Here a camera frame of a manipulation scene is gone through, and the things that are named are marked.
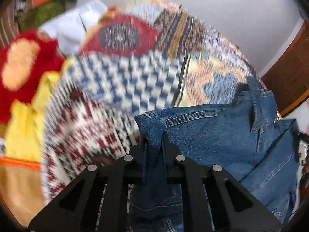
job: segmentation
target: blue denim garment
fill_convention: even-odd
[[[130,225],[136,231],[183,231],[181,190],[165,182],[161,137],[197,163],[222,165],[284,222],[295,203],[299,140],[295,120],[276,121],[277,106],[253,77],[233,104],[175,107],[136,116],[147,140],[145,185],[130,196]]]

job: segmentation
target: gray wall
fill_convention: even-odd
[[[88,0],[78,0],[83,4]],[[125,5],[130,0],[102,0],[107,5]],[[282,46],[290,44],[298,9],[293,0],[170,0],[211,24],[238,45],[260,73]]]

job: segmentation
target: denim belt loop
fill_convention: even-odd
[[[252,107],[254,110],[254,122],[251,127],[251,132],[253,133],[261,129],[265,122],[262,99],[263,92],[258,84],[258,81],[254,77],[247,77],[247,82],[251,95]]]

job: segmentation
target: wooden door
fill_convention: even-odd
[[[309,27],[304,23],[289,48],[262,77],[286,115],[309,96]]]

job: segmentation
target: round metal rivet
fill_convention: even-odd
[[[176,156],[176,160],[178,160],[178,161],[184,161],[185,159],[186,159],[186,157],[184,157],[181,154]]]
[[[216,164],[216,165],[213,165],[213,170],[217,171],[217,172],[220,172],[222,170],[222,166]]]
[[[125,161],[131,161],[131,160],[133,160],[133,156],[132,155],[126,155],[125,157],[123,157],[123,159]]]
[[[97,166],[94,164],[91,164],[87,167],[88,171],[93,172],[97,169]]]

